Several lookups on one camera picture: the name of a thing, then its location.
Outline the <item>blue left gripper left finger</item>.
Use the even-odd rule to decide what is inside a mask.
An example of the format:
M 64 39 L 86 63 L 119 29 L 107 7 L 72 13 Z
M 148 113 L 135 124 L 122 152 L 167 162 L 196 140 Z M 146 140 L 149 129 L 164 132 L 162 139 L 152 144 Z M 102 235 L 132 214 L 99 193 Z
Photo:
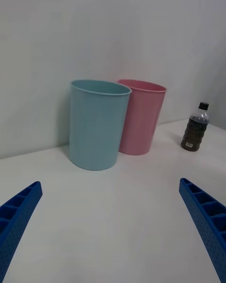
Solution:
M 0 282 L 4 280 L 14 253 L 41 197 L 41 183 L 36 181 L 0 207 Z

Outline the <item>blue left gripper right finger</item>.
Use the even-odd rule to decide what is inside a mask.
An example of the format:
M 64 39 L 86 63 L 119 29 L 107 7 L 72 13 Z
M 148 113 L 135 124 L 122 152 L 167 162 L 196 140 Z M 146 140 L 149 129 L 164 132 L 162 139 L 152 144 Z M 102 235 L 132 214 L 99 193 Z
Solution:
M 179 193 L 191 215 L 219 280 L 226 282 L 226 207 L 185 178 Z

